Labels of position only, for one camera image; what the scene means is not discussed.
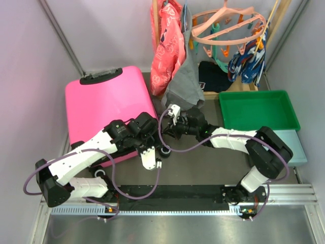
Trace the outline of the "green plastic tray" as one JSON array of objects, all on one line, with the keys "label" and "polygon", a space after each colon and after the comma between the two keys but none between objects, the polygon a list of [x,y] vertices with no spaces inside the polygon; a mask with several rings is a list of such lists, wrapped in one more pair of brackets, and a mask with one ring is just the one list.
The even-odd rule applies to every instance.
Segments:
[{"label": "green plastic tray", "polygon": [[240,131],[301,129],[284,90],[222,92],[219,94],[224,127]]}]

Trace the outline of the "pink hard-shell suitcase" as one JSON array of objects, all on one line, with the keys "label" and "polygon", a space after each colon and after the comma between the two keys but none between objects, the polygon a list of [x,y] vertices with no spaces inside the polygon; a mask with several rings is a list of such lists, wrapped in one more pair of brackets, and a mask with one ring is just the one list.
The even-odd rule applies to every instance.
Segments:
[{"label": "pink hard-shell suitcase", "polygon": [[[146,82],[136,66],[118,68],[102,74],[90,74],[70,82],[65,88],[68,132],[72,149],[91,139],[113,120],[128,123],[147,112],[158,121]],[[158,136],[159,158],[171,151]],[[116,163],[138,156],[136,151],[114,157]]]}]

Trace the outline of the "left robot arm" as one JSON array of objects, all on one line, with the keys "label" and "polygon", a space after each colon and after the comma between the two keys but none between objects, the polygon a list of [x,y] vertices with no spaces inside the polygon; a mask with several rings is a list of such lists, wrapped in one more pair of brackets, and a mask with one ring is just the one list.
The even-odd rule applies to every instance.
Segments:
[{"label": "left robot arm", "polygon": [[88,141],[69,154],[47,162],[36,162],[36,180],[49,207],[56,207],[68,199],[94,197],[111,201],[115,197],[114,186],[104,176],[76,178],[76,174],[104,157],[112,160],[136,151],[147,170],[161,167],[155,156],[158,147],[154,135],[158,121],[142,112],[128,123],[118,119],[111,121]]}]

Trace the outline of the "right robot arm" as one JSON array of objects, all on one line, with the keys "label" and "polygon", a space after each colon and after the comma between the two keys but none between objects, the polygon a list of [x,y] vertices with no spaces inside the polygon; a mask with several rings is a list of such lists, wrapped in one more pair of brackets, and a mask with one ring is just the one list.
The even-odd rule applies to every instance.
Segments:
[{"label": "right robot arm", "polygon": [[253,166],[235,187],[238,201],[249,201],[263,184],[275,180],[294,153],[289,146],[269,127],[253,131],[225,129],[208,123],[204,114],[196,107],[181,115],[178,105],[170,105],[162,114],[170,121],[166,128],[158,126],[159,135],[170,135],[180,139],[182,135],[194,136],[198,146],[226,148],[250,156]]}]

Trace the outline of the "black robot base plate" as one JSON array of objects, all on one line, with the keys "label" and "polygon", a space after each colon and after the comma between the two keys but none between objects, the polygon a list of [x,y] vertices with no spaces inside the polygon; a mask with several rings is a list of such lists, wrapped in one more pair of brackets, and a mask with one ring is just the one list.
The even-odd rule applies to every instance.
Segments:
[{"label": "black robot base plate", "polygon": [[253,193],[247,193],[239,186],[225,185],[159,185],[147,198],[128,199],[116,190],[103,198],[93,200],[105,203],[117,203],[124,211],[182,211],[182,210],[227,210],[229,204],[247,203],[253,207],[264,203],[266,190],[258,187]]}]

